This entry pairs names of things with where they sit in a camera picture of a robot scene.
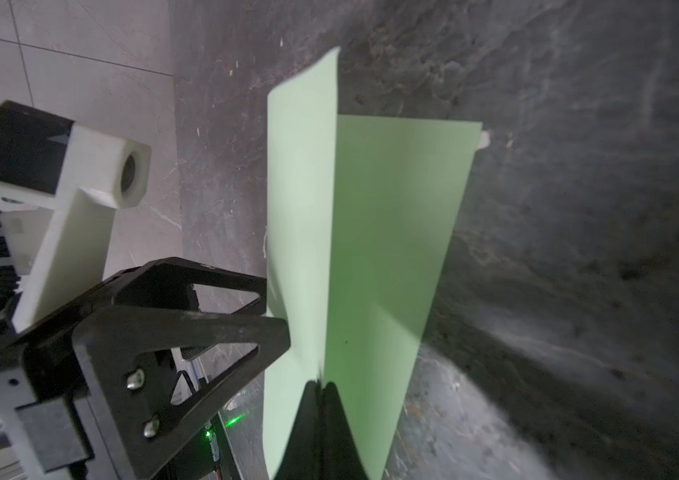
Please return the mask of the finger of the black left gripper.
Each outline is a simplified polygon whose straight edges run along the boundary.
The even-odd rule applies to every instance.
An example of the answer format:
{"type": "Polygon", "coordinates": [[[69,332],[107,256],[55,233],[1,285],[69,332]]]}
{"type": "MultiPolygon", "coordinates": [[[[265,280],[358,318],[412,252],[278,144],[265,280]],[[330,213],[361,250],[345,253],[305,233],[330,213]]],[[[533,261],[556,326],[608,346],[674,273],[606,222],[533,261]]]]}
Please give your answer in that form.
{"type": "Polygon", "coordinates": [[[195,286],[247,292],[253,300],[236,314],[265,314],[266,279],[199,262],[169,257],[122,270],[103,282],[101,305],[125,305],[182,311],[200,309],[195,286]]]}

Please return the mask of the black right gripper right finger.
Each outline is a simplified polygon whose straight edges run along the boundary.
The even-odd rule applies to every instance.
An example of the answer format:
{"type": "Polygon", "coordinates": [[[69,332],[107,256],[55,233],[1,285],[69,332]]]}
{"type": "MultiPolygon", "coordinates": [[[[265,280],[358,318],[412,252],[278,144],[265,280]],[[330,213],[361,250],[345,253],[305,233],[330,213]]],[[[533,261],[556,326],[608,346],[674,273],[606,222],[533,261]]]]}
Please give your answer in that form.
{"type": "Polygon", "coordinates": [[[367,480],[338,388],[330,382],[319,402],[318,478],[367,480]]]}

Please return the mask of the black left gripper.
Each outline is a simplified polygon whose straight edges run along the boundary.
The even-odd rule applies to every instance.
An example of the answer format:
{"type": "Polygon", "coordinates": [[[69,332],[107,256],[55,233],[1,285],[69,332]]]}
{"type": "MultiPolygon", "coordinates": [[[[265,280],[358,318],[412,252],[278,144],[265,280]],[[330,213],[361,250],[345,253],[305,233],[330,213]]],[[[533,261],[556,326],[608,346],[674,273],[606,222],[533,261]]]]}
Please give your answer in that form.
{"type": "Polygon", "coordinates": [[[113,305],[83,320],[91,306],[76,300],[16,333],[10,312],[0,312],[0,448],[28,479],[108,479],[111,459],[122,479],[153,478],[290,346],[286,321],[264,316],[113,305]],[[159,353],[225,343],[253,348],[172,404],[159,353]]]}

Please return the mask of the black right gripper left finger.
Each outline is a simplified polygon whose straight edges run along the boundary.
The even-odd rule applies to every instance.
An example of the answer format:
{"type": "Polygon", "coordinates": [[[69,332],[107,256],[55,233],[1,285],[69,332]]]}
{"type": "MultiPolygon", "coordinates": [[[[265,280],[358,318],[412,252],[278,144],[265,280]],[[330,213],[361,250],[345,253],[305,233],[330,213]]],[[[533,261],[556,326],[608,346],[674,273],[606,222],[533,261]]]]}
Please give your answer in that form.
{"type": "Polygon", "coordinates": [[[309,381],[275,479],[315,479],[319,470],[319,384],[309,381]]]}

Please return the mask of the light green paper sheet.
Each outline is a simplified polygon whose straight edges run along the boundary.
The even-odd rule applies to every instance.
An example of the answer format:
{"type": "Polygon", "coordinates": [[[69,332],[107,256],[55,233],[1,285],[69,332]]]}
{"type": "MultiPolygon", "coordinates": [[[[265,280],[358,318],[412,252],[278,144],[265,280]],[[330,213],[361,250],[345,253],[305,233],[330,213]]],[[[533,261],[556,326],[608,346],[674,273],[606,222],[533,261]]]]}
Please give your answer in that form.
{"type": "Polygon", "coordinates": [[[343,115],[337,49],[267,97],[267,311],[291,346],[264,374],[269,475],[308,382],[336,386],[383,477],[483,126],[343,115]]]}

